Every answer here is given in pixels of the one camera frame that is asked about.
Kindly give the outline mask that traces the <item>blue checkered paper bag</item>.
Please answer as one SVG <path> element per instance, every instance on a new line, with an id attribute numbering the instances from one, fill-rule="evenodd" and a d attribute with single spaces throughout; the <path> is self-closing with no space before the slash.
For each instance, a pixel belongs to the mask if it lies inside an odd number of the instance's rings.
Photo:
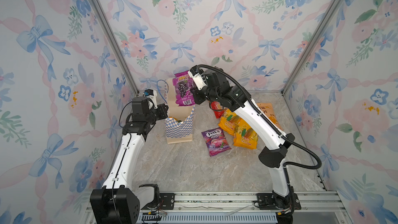
<path id="1" fill-rule="evenodd" d="M 157 82 L 159 95 L 169 106 L 168 117 L 165 120 L 165 134 L 168 144 L 186 143 L 193 141 L 193 118 L 195 106 L 179 106 L 176 103 L 176 92 L 173 79 Z"/>

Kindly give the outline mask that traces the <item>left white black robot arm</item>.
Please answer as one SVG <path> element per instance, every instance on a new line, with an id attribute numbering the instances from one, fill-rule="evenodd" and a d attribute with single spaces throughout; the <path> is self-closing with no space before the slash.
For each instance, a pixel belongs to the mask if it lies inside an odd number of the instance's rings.
<path id="1" fill-rule="evenodd" d="M 122 140 L 110 173 L 101 189 L 95 189 L 90 204 L 98 224 L 134 224 L 143 208 L 156 212 L 161 206 L 157 184 L 131 190 L 132 177 L 147 136 L 157 121 L 167 118 L 168 106 L 157 104 L 154 95 L 132 99 L 131 113 L 122 126 Z"/>

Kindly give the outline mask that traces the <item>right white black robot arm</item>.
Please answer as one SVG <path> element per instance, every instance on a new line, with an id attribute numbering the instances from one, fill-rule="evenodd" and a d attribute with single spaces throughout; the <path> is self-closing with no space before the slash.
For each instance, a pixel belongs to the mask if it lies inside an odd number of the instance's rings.
<path id="1" fill-rule="evenodd" d="M 273 183 L 273 205 L 287 209 L 294 203 L 290 182 L 284 169 L 288 150 L 286 133 L 274 125 L 255 103 L 250 93 L 223 70 L 207 65 L 194 66 L 188 71 L 196 88 L 194 99 L 201 104 L 208 100 L 218 102 L 243 119 L 264 142 L 259 160 L 270 173 Z"/>

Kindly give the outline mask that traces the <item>purple grape candy bag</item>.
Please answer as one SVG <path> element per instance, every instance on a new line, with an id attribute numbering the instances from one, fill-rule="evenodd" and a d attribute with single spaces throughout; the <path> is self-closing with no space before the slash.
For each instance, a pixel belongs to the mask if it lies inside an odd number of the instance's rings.
<path id="1" fill-rule="evenodd" d="M 193 79 L 189 76 L 188 71 L 175 74 L 173 78 L 173 86 L 176 93 L 176 104 L 179 106 L 191 106 L 195 104 L 191 89 L 194 89 L 195 84 Z"/>

